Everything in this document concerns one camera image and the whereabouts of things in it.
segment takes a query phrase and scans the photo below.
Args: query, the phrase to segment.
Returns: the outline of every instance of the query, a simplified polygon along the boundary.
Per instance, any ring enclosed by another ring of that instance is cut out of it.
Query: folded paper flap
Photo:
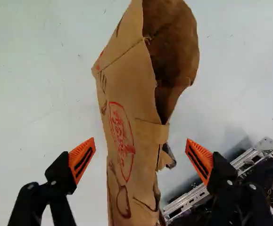
[[[169,124],[161,125],[144,121],[141,119],[135,119],[136,135],[142,139],[142,142],[164,144],[169,137]]]
[[[131,1],[128,9],[117,24],[108,44],[91,69],[93,75],[108,67],[129,51],[130,48],[143,40],[141,5],[142,0]]]
[[[143,0],[142,7],[143,36],[158,83],[157,111],[165,124],[179,95],[196,77],[199,64],[197,24],[182,0]]]

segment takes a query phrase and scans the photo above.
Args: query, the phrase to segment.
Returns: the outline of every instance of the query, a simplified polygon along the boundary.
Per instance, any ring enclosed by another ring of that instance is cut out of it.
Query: brown paper bag
[[[199,64],[196,20],[183,0],[132,0],[92,68],[108,146],[112,226],[157,224],[156,171],[179,95]]]

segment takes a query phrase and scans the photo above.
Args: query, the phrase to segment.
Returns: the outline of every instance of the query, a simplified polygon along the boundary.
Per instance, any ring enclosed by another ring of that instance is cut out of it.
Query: red stamp design
[[[109,109],[110,130],[117,146],[117,161],[125,181],[128,182],[135,155],[130,122],[123,106],[119,103],[109,102]]]

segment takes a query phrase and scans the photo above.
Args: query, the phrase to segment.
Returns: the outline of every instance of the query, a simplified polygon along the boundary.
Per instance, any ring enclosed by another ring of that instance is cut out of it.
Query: black plastic part
[[[74,176],[68,166],[69,154],[63,152],[45,171],[45,177],[48,183],[55,181],[55,186],[63,192],[64,195],[73,194],[76,190]]]
[[[220,185],[238,178],[237,170],[218,152],[213,153],[213,169],[207,184],[210,194],[217,194]]]
[[[66,196],[50,198],[50,211],[55,226],[76,226]]]
[[[39,187],[37,182],[31,182],[20,189],[8,226],[41,225],[47,201],[39,198]]]

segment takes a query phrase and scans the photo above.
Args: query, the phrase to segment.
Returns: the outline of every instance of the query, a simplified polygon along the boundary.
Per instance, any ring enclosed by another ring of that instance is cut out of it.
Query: brown paper
[[[183,0],[132,0],[92,68],[108,146],[108,219],[154,226],[156,170],[169,118],[199,64],[196,21]]]

